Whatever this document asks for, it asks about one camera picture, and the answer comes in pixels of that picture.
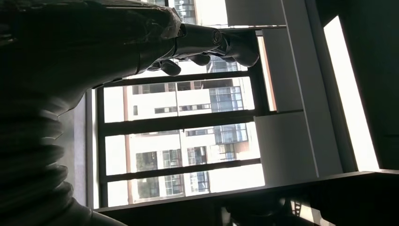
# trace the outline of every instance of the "dark surface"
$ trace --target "dark surface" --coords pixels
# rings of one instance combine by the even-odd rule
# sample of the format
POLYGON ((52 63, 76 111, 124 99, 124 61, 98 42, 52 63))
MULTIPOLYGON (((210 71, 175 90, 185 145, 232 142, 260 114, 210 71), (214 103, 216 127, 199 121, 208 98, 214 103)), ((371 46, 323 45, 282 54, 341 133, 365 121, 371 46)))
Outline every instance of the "dark surface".
POLYGON ((318 0, 325 26, 339 15, 380 168, 399 170, 397 1, 318 0))
POLYGON ((396 208, 393 206, 399 201, 396 192, 399 187, 395 184, 398 176, 357 172, 341 178, 293 186, 101 213, 127 225, 221 225, 220 208, 227 206, 234 210, 236 218, 253 223, 246 225, 270 222, 268 220, 273 217, 276 218, 276 225, 307 225, 302 220, 295 220, 290 209, 277 204, 280 198, 285 198, 288 204, 290 200, 295 200, 320 210, 325 220, 336 225, 389 225, 396 220, 396 208), (268 213, 274 214, 249 220, 268 213))

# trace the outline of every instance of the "glass pane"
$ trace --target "glass pane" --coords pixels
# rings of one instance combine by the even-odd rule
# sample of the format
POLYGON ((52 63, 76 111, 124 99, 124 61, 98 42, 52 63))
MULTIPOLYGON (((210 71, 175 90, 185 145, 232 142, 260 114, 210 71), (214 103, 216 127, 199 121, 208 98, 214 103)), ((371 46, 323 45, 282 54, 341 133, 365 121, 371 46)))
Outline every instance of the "glass pane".
POLYGON ((182 132, 170 130, 106 137, 107 175, 181 167, 182 132))
POLYGON ((165 6, 165 0, 129 0, 129 1, 141 1, 141 2, 158 5, 158 6, 165 6))
POLYGON ((225 0, 168 0, 183 23, 221 28, 227 26, 225 0))
POLYGON ((109 206, 264 186, 261 164, 108 183, 109 206))
POLYGON ((106 123, 252 109, 249 77, 104 89, 106 123))
POLYGON ((254 122, 106 137, 105 148, 107 175, 260 157, 254 122))

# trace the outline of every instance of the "window frame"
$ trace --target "window frame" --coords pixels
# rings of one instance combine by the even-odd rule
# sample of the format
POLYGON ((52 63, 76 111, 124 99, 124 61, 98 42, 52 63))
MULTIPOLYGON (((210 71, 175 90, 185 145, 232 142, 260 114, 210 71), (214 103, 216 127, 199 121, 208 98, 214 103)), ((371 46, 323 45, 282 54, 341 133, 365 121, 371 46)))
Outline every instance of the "window frame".
MULTIPOLYGON (((240 34, 254 45, 254 49, 259 52, 255 31, 259 28, 252 29, 226 29, 225 32, 240 34)), ((98 170, 99 170, 99 193, 100 208, 108 207, 108 183, 122 180, 153 178, 170 175, 182 175, 184 173, 197 173, 222 168, 239 167, 245 165, 259 164, 260 158, 249 160, 233 160, 216 163, 207 163, 199 165, 190 165, 185 167, 175 167, 166 169, 157 169, 149 171, 141 171, 135 173, 125 173, 118 175, 106 175, 106 154, 105 154, 105 137, 116 135, 129 135, 138 133, 150 133, 155 131, 167 131, 178 129, 190 129, 210 127, 226 124, 240 124, 254 121, 254 116, 265 116, 279 114, 271 112, 268 107, 264 76, 261 61, 254 66, 249 67, 247 71, 234 72, 218 72, 191 74, 184 76, 163 76, 152 78, 138 78, 121 80, 117 82, 108 82, 104 86, 96 90, 96 114, 97 114, 97 142, 98 142, 98 170), (216 112, 197 115, 183 115, 165 118, 143 119, 135 121, 122 122, 104 122, 104 88, 122 87, 131 85, 150 85, 157 83, 174 83, 182 81, 202 81, 210 79, 230 79, 239 77, 249 77, 252 87, 252 96, 254 99, 254 110, 237 110, 233 112, 216 112)))

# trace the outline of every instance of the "robotic hand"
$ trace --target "robotic hand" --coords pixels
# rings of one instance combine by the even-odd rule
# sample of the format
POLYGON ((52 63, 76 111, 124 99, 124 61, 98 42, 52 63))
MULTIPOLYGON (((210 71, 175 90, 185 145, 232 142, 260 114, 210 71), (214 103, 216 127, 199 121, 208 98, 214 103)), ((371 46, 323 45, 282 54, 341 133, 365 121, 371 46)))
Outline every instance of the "robotic hand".
POLYGON ((57 117, 87 89, 214 55, 253 66, 244 40, 181 24, 173 9, 124 0, 0 2, 0 225, 123 225, 79 205, 64 182, 57 117))

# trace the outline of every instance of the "bright light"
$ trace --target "bright light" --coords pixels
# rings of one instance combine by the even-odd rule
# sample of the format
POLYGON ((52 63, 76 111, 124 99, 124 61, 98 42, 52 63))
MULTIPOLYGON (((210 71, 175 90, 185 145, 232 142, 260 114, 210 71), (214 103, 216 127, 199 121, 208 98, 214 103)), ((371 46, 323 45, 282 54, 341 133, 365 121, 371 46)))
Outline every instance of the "bright light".
POLYGON ((338 84, 346 123, 359 171, 378 170, 377 157, 368 130, 339 17, 324 28, 338 84))

